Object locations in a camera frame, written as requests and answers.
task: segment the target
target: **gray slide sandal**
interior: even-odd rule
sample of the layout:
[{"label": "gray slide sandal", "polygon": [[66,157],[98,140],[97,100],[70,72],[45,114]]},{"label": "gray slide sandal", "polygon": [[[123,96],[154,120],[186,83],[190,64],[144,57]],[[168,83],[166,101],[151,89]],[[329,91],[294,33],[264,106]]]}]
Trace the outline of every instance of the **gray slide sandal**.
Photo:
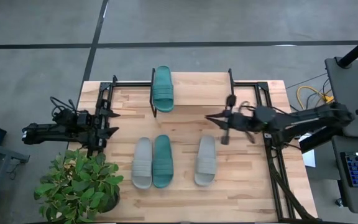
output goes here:
[{"label": "gray slide sandal", "polygon": [[140,138],[135,147],[132,161],[132,183],[139,189],[148,189],[152,185],[152,142]]},{"label": "gray slide sandal", "polygon": [[208,186],[214,181],[215,173],[215,138],[203,136],[200,141],[200,148],[198,149],[194,180],[200,186]]}]

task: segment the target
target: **teal slide sandal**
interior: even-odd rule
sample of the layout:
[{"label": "teal slide sandal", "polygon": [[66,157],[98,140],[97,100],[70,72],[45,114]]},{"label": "teal slide sandal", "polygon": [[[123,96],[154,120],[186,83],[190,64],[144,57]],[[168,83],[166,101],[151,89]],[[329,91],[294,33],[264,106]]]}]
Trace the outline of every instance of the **teal slide sandal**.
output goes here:
[{"label": "teal slide sandal", "polygon": [[161,112],[173,110],[173,85],[171,70],[167,66],[159,66],[155,71],[153,83],[153,105]]},{"label": "teal slide sandal", "polygon": [[154,142],[153,184],[156,188],[169,185],[173,177],[172,149],[169,137],[160,135]]}]

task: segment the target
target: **white paper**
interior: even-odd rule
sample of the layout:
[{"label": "white paper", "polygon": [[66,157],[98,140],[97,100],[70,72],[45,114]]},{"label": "white paper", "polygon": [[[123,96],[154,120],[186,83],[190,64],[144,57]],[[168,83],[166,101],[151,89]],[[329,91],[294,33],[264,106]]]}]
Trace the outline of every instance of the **white paper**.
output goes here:
[{"label": "white paper", "polygon": [[314,159],[314,149],[302,154],[305,166],[316,167],[316,160]]},{"label": "white paper", "polygon": [[[311,136],[311,134],[309,134],[309,133],[302,135],[299,138],[299,142],[301,142],[302,140],[304,140],[310,136]],[[314,149],[303,153],[302,156],[303,156],[303,162],[305,163],[305,166],[316,167],[316,159],[314,158]]]}]

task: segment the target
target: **yellow cable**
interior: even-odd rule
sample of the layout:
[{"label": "yellow cable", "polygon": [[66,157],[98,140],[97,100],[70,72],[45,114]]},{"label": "yellow cable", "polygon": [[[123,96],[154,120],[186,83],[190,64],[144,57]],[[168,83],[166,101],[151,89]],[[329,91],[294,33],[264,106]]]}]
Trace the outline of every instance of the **yellow cable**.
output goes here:
[{"label": "yellow cable", "polygon": [[311,86],[300,86],[300,87],[298,88],[298,90],[296,91],[296,98],[298,99],[299,105],[301,105],[301,107],[302,107],[303,110],[305,109],[305,107],[303,106],[303,103],[302,103],[302,101],[300,100],[300,95],[299,95],[300,90],[303,89],[303,88],[307,88],[307,89],[309,89],[309,90],[312,90],[313,92],[315,92],[316,94],[320,94],[320,96],[321,96],[322,98],[324,98],[324,95],[323,95],[322,93],[320,93],[319,91],[317,91],[315,88],[313,88],[313,87],[311,87]]},{"label": "yellow cable", "polygon": [[320,103],[320,101],[321,100],[324,100],[326,103],[330,103],[330,102],[332,102],[333,100],[334,100],[334,97],[333,96],[322,96],[318,101],[317,101],[317,103],[316,103],[316,105],[314,106],[314,107],[317,107],[317,105],[318,105],[318,103]]}]

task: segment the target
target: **plant pot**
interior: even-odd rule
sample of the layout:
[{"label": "plant pot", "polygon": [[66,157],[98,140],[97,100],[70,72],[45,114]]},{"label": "plant pot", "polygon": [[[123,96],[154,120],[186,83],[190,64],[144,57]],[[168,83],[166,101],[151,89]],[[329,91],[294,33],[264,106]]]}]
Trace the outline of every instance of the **plant pot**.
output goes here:
[{"label": "plant pot", "polygon": [[114,198],[110,198],[109,201],[107,202],[106,208],[103,209],[103,213],[104,212],[108,212],[111,211],[119,202],[120,196],[119,194],[114,194]]}]

